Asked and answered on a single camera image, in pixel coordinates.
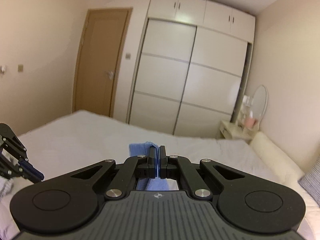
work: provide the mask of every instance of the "white nightstand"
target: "white nightstand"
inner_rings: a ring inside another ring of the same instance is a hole
[[[234,123],[227,121],[221,121],[220,130],[218,132],[217,138],[225,139],[242,139],[246,143],[250,143],[253,136],[248,134],[247,131],[243,131],[240,127],[236,126]]]

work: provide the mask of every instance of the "round mirror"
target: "round mirror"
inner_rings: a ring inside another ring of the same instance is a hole
[[[253,94],[251,100],[251,107],[250,111],[252,112],[252,117],[257,119],[258,122],[261,121],[263,115],[267,108],[267,101],[268,101],[268,92],[265,86],[260,85],[256,89]]]

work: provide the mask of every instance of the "textured grip pad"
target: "textured grip pad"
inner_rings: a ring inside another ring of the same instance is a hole
[[[87,225],[59,236],[20,233],[17,240],[107,240],[107,239],[226,239],[303,240],[294,231],[279,235],[255,235],[226,223],[207,201],[187,196],[185,191],[131,191],[127,198],[109,201]]]

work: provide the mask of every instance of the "blue towel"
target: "blue towel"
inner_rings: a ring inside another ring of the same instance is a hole
[[[129,152],[130,157],[137,155],[145,155],[148,156],[150,152],[150,147],[155,147],[157,151],[156,156],[156,176],[157,176],[157,166],[158,166],[158,155],[159,155],[159,147],[152,142],[145,143],[131,143],[129,144]],[[169,190],[169,185],[166,179],[139,179],[136,187],[137,190],[148,190],[148,191],[165,191]]]

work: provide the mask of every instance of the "white wall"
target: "white wall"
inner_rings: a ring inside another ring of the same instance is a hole
[[[261,130],[304,171],[320,150],[320,0],[278,0],[257,17],[246,94],[267,87]]]
[[[0,0],[0,122],[16,134],[71,113],[86,11],[85,0]]]
[[[132,78],[135,70],[139,44],[150,0],[91,0],[90,8],[115,8],[133,7],[124,50],[119,69],[118,85],[114,108],[114,118],[126,122],[128,105],[130,100]],[[131,59],[125,59],[125,54],[130,53]]]

